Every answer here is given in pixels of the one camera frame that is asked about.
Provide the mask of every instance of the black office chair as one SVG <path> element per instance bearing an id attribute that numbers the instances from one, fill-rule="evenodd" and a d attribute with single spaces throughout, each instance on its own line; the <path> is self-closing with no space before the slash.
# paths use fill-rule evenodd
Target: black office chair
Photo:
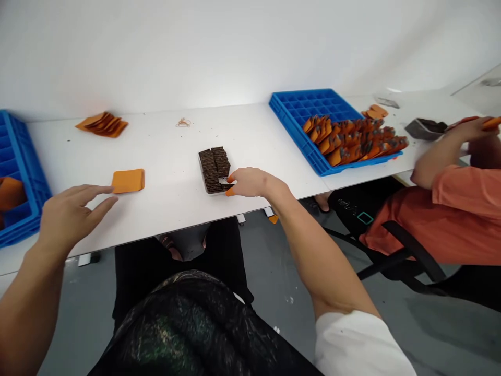
<path id="1" fill-rule="evenodd" d="M 357 273 L 361 280 L 379 272 L 391 280 L 402 280 L 402 278 L 409 276 L 415 277 L 422 272 L 428 274 L 433 282 L 445 279 L 445 273 L 440 265 L 407 230 L 395 221 L 387 221 L 383 223 L 383 227 L 403 245 L 403 248 L 389 256 L 366 247 L 358 239 L 354 239 L 351 234 L 344 235 L 326 227 L 323 229 L 328 234 L 357 247 L 371 259 L 373 264 Z M 414 257 L 416 261 L 407 260 L 409 257 Z"/>
<path id="2" fill-rule="evenodd" d="M 498 288 L 501 282 L 501 266 L 465 265 L 446 278 L 435 259 L 401 225 L 395 221 L 388 221 L 382 226 L 404 246 L 389 256 L 366 247 L 351 234 L 344 235 L 326 227 L 323 229 L 328 234 L 360 249 L 371 259 L 373 264 L 357 273 L 360 280 L 381 272 L 390 280 L 402 281 L 417 293 L 469 300 L 501 312 L 501 291 Z M 411 256 L 416 261 L 408 260 Z M 434 282 L 433 284 L 426 285 L 415 278 L 423 272 Z"/>

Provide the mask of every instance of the small tray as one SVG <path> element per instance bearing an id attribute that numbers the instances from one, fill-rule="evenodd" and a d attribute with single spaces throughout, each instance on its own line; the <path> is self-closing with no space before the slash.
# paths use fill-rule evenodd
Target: small tray
<path id="1" fill-rule="evenodd" d="M 444 132 L 433 132 L 428 129 L 424 122 L 429 121 L 425 119 L 414 119 L 405 127 L 405 130 L 415 139 L 421 139 L 425 141 L 435 141 L 444 135 Z M 439 128 L 440 124 L 436 123 L 435 127 Z"/>

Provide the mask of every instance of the blue plastic crate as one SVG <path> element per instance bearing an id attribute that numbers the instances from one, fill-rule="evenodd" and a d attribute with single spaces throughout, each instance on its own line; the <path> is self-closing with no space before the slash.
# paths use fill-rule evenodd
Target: blue plastic crate
<path id="1" fill-rule="evenodd" d="M 19 243 L 40 229 L 42 206 L 52 197 L 26 124 L 0 111 L 0 177 L 23 182 L 27 201 L 4 213 L 0 247 Z"/>
<path id="2" fill-rule="evenodd" d="M 379 158 L 331 167 L 327 159 L 320 153 L 317 146 L 303 131 L 303 125 L 314 115 L 329 115 L 333 122 L 364 119 L 332 89 L 299 90 L 275 92 L 271 96 L 270 107 L 278 116 L 287 132 L 301 150 L 303 155 L 320 176 L 332 175 L 347 168 L 357 168 L 377 165 L 396 158 L 401 151 Z"/>

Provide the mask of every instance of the hand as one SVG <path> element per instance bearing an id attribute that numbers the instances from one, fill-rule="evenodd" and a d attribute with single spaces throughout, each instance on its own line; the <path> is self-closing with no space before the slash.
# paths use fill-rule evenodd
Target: hand
<path id="1" fill-rule="evenodd" d="M 226 196 L 245 196 L 268 198 L 275 194 L 287 193 L 289 187 L 283 181 L 257 168 L 239 168 L 228 178 L 228 183 L 237 183 L 226 191 Z"/>
<path id="2" fill-rule="evenodd" d="M 112 186 L 79 185 L 50 198 L 43 205 L 38 242 L 51 251 L 66 253 L 101 222 L 118 201 L 109 197 L 94 210 L 86 207 L 89 201 L 102 193 L 111 193 Z"/>
<path id="3" fill-rule="evenodd" d="M 459 137 L 463 142 L 475 141 L 492 135 L 499 134 L 499 130 L 484 131 L 482 130 L 484 123 L 492 117 L 479 117 L 468 122 L 460 123 L 453 127 L 448 135 Z"/>

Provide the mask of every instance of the chair armrest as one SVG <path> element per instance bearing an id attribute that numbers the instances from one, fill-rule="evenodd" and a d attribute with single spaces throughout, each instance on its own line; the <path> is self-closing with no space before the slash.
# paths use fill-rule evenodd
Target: chair armrest
<path id="1" fill-rule="evenodd" d="M 388 230 L 407 251 L 423 267 L 423 270 L 433 282 L 440 282 L 446 278 L 446 275 L 440 265 L 428 253 L 428 251 L 412 236 L 404 227 L 391 220 L 383 223 L 383 227 Z"/>

